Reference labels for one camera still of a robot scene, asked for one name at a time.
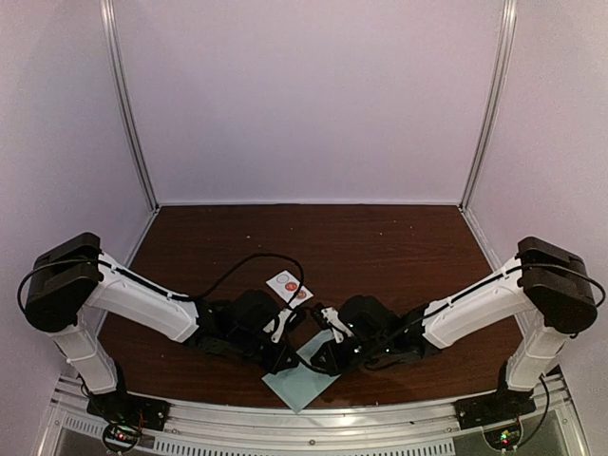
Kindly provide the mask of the light blue envelope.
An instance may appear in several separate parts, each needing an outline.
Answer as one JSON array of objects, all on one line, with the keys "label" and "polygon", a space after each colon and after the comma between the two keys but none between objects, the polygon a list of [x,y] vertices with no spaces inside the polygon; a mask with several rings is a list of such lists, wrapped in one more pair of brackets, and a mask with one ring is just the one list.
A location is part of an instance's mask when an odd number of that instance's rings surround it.
[{"label": "light blue envelope", "polygon": [[[321,331],[296,353],[310,362],[321,345],[332,339],[333,333],[330,330]],[[268,373],[262,377],[262,381],[291,411],[299,413],[338,378],[338,375],[318,373],[299,364],[294,369],[284,370],[278,374]]]}]

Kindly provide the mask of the sticker sheet with three seals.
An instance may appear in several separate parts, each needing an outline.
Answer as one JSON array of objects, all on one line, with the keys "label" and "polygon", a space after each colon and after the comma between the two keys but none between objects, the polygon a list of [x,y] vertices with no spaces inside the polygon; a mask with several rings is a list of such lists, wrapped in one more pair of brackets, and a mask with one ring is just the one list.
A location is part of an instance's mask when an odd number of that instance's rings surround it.
[{"label": "sticker sheet with three seals", "polygon": [[314,294],[287,270],[267,280],[266,285],[293,309],[314,297]]}]

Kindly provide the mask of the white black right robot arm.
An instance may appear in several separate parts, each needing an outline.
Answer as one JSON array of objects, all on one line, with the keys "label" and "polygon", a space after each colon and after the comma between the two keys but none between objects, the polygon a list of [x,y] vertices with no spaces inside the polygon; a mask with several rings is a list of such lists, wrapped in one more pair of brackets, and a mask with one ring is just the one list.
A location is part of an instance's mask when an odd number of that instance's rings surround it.
[{"label": "white black right robot arm", "polygon": [[316,319],[334,336],[310,363],[328,375],[414,364],[494,323],[532,312],[534,324],[503,363],[499,386],[487,398],[487,411],[503,420],[531,396],[565,342],[595,323],[606,297],[594,293],[602,290],[580,256],[526,237],[497,272],[404,315],[371,295],[356,295],[339,309],[316,307]]}]

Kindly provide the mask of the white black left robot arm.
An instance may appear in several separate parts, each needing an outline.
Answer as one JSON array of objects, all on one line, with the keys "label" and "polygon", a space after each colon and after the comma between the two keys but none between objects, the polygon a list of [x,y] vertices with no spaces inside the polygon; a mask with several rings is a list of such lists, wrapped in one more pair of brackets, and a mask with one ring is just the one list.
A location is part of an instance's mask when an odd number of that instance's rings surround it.
[{"label": "white black left robot arm", "polygon": [[91,405],[117,422],[137,403],[119,364],[87,327],[84,310],[101,309],[207,354],[233,352],[276,374],[299,363],[284,341],[291,306],[261,290],[234,300],[180,294],[124,267],[89,232],[38,256],[17,288],[17,305],[31,327],[46,333],[80,375]]}]

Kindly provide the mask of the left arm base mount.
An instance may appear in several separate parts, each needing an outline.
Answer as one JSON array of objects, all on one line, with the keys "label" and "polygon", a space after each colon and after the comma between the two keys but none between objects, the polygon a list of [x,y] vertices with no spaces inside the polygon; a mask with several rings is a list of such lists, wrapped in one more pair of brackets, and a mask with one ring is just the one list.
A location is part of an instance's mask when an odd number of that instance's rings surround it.
[{"label": "left arm base mount", "polygon": [[114,453],[134,449],[145,430],[163,431],[170,411],[169,403],[164,400],[118,391],[89,394],[87,398],[86,411],[105,420],[102,443]]}]

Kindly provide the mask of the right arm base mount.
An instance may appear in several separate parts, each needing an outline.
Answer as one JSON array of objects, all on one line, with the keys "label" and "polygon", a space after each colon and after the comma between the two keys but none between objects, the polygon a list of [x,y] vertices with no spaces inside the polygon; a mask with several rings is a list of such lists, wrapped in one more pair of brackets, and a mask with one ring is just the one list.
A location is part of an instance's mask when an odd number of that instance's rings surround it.
[{"label": "right arm base mount", "polygon": [[461,430],[481,428],[493,450],[514,450],[523,440],[521,417],[536,410],[531,392],[494,391],[460,399],[454,404]]}]

